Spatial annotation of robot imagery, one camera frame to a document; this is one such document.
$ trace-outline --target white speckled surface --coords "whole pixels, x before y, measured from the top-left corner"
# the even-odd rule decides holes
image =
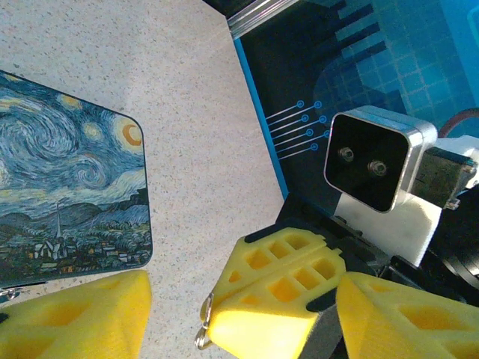
[[[270,225],[282,199],[225,20],[200,0],[3,0],[0,18],[2,70],[144,130],[154,254],[141,358],[228,358],[194,349],[199,306],[237,238]]]

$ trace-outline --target crescent moon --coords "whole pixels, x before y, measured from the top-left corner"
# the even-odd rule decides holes
[[[132,146],[139,146],[141,144],[141,138],[139,140],[135,140],[131,134],[129,133],[129,129],[132,127],[136,127],[135,125],[126,125],[123,128],[123,136],[125,136],[126,141],[131,144]]]

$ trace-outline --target starry night painting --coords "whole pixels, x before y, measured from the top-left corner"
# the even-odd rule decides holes
[[[0,288],[135,268],[152,250],[138,124],[0,71]]]

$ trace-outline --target yellow foam block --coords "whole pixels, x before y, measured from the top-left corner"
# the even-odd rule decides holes
[[[350,359],[479,358],[479,308],[360,273],[336,303]]]
[[[240,239],[213,294],[210,339],[242,359],[297,358],[317,320],[306,310],[346,271],[339,251],[305,230]]]
[[[128,271],[0,310],[0,359],[137,358],[151,306],[145,271]]]

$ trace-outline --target black camera face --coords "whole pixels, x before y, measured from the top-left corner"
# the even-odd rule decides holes
[[[330,185],[379,212],[388,212],[400,184],[409,142],[399,132],[339,114],[329,139]]]

